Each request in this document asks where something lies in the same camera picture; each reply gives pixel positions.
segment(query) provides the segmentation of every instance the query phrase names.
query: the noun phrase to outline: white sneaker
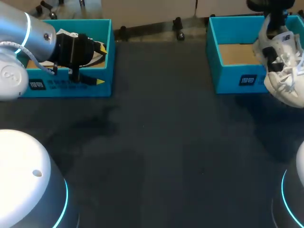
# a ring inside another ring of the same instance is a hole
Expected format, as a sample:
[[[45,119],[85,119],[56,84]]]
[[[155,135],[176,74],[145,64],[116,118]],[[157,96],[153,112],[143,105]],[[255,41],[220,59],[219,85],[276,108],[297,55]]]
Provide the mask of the white sneaker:
[[[256,57],[267,69],[264,84],[281,102],[297,108],[304,107],[304,50],[300,36],[286,26],[272,39],[267,37],[270,15],[264,21],[253,45]]]

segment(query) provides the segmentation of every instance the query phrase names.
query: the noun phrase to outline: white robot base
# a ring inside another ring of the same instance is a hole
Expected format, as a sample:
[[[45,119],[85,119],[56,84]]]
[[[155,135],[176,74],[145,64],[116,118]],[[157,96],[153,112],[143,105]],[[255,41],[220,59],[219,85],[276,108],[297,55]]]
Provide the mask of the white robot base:
[[[304,228],[304,143],[283,174],[271,207],[276,228]]]
[[[70,189],[46,149],[28,134],[0,130],[0,227],[77,228]]]

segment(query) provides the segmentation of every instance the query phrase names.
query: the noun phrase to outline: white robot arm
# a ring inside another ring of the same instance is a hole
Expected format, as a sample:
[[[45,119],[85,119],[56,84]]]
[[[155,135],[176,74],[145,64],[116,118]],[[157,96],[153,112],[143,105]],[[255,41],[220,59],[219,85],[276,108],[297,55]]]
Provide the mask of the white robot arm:
[[[5,101],[18,98],[28,87],[28,74],[17,54],[25,52],[36,64],[46,61],[57,36],[51,25],[1,1],[0,11],[0,100]]]
[[[87,65],[94,52],[107,54],[105,46],[85,34],[57,35],[51,25],[0,1],[0,101],[16,99],[28,87],[29,76],[17,59],[19,52],[24,52],[38,68],[50,74],[56,74],[56,70],[45,68],[39,62],[50,61],[55,66],[68,67],[72,72],[70,80],[88,85],[94,83],[93,79],[81,75],[80,66]]]

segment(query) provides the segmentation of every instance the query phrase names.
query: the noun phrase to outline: blue light ring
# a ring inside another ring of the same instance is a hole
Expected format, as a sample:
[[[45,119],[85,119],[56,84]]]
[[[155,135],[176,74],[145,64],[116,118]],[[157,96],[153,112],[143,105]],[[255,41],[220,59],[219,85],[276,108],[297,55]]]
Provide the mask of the blue light ring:
[[[25,15],[27,16],[27,19],[28,19],[28,28],[27,28],[27,32],[25,34],[25,37],[24,37],[24,40],[21,44],[21,46],[25,46],[25,44],[27,43],[28,41],[28,38],[29,38],[29,33],[30,33],[30,18],[29,18],[29,15],[27,13],[25,13]],[[18,49],[17,51],[15,51],[15,54],[18,54],[21,50]]]
[[[282,184],[281,184],[281,191],[282,191],[282,198],[283,198],[283,201],[284,201],[284,204],[285,204],[285,207],[287,209],[287,211],[289,212],[289,214],[291,215],[291,217],[294,219],[294,221],[301,227],[301,228],[304,228],[304,226],[296,219],[296,217],[293,215],[293,213],[291,212],[291,210],[289,209],[288,205],[287,205],[287,202],[285,200],[285,196],[284,196],[284,192],[283,192],[283,183],[284,183],[284,177],[286,175],[286,172],[287,170],[285,171],[284,175],[283,175],[283,178],[282,178]]]
[[[66,182],[66,180],[65,180],[65,184],[66,184],[66,193],[67,193],[67,194],[66,194],[65,206],[63,207],[62,213],[61,213],[61,215],[60,215],[58,221],[56,222],[56,224],[55,224],[52,228],[58,227],[58,225],[59,225],[59,223],[61,222],[61,220],[62,220],[62,218],[63,218],[63,216],[64,216],[64,214],[65,214],[65,212],[66,212],[66,209],[67,209],[68,190],[67,190],[67,182]]]

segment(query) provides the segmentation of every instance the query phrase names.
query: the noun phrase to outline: black tabletop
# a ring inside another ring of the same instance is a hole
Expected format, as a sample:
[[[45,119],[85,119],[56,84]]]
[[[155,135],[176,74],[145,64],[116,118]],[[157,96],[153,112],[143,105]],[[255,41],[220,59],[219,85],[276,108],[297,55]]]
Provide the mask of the black tabletop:
[[[304,113],[216,95],[205,43],[117,43],[113,96],[0,104],[36,137],[82,228],[272,228],[271,198],[304,140]]]

